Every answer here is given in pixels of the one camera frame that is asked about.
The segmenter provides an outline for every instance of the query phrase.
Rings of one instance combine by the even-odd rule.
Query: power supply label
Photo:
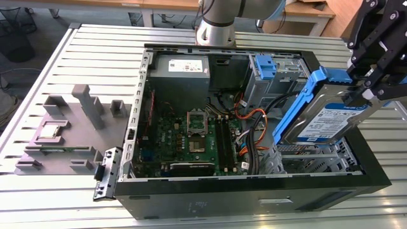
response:
[[[203,61],[202,60],[170,60],[169,62],[170,72],[190,72],[202,73]]]
[[[333,138],[347,126],[349,119],[359,115],[366,109],[367,105],[350,107],[338,103],[327,104],[301,132],[299,141],[321,142]]]

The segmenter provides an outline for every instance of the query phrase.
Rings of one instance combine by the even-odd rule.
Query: gray carpet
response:
[[[34,10],[35,13],[32,17],[38,25],[38,31],[28,35],[28,39],[36,51],[36,57],[24,63],[14,63],[10,62],[3,55],[0,55],[0,72],[15,68],[43,69],[64,36],[64,33],[67,32],[67,28],[74,22],[80,22],[84,24],[131,26],[129,14],[122,12],[60,10],[60,17],[54,19],[47,9]],[[185,16],[175,15],[173,18],[167,19],[167,23],[163,23],[161,16],[155,15],[155,27],[173,28],[174,25],[181,23],[183,18]],[[191,29],[191,22],[194,19],[195,16],[187,16],[183,23],[178,25],[177,28]],[[139,20],[138,26],[143,26],[143,19]],[[237,18],[235,29],[237,31],[258,32],[255,20]],[[6,73],[2,76],[10,82],[7,93],[10,95],[16,95],[23,99],[39,76],[39,72],[24,70]]]

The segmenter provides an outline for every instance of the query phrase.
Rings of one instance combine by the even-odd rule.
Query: hard drive label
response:
[[[359,115],[366,109],[367,105],[349,107],[338,103],[327,104],[301,132],[299,141],[319,142],[333,138],[347,126],[349,119]]]

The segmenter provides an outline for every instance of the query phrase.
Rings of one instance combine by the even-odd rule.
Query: ram slot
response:
[[[235,160],[234,160],[234,150],[233,150],[233,144],[231,144],[231,130],[227,120],[222,120],[222,136],[223,136],[223,148],[226,152],[226,161],[229,170],[233,171],[235,167]]]
[[[217,146],[218,146],[218,159],[219,159],[219,170],[223,171],[227,167],[227,159],[225,155],[223,148],[223,133],[222,133],[222,123],[221,120],[215,123],[215,131],[217,131]]]

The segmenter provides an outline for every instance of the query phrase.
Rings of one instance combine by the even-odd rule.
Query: slotted metal table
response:
[[[407,114],[399,102],[359,125],[393,185],[322,212],[137,221],[119,201],[92,201],[94,176],[14,174],[46,114],[47,96],[74,102],[74,84],[86,83],[103,103],[121,99],[130,104],[145,43],[194,44],[194,35],[193,30],[103,25],[68,29],[0,138],[0,228],[406,228]],[[351,55],[334,38],[238,32],[237,43],[241,48],[313,51],[330,68],[346,69]]]

